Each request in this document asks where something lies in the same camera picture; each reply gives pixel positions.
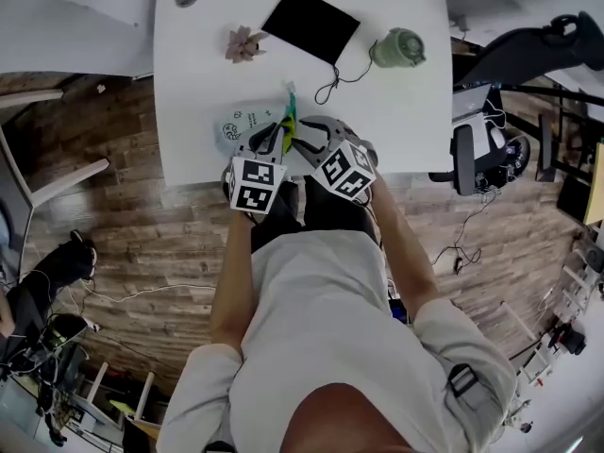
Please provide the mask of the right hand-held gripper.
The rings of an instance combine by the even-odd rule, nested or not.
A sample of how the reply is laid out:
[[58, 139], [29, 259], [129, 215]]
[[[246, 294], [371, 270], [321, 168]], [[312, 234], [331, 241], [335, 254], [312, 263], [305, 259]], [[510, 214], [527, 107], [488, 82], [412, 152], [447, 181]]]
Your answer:
[[[376, 176], [360, 137], [343, 121], [326, 115], [311, 115], [299, 120], [298, 135], [319, 133], [327, 144], [319, 147], [292, 138], [293, 148], [313, 167], [311, 175], [324, 189], [348, 201], [356, 199], [375, 181]], [[329, 143], [341, 142], [333, 151]]]

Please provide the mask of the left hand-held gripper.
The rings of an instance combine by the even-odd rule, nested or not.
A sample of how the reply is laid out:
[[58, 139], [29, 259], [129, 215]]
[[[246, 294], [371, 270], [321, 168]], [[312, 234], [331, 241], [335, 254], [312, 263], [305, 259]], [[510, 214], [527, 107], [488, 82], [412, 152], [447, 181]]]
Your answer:
[[[277, 122], [257, 124], [243, 132], [236, 149], [266, 149], [266, 159], [282, 159], [285, 129]], [[227, 199], [232, 210], [268, 214], [287, 167], [243, 156], [233, 156], [226, 168]]]

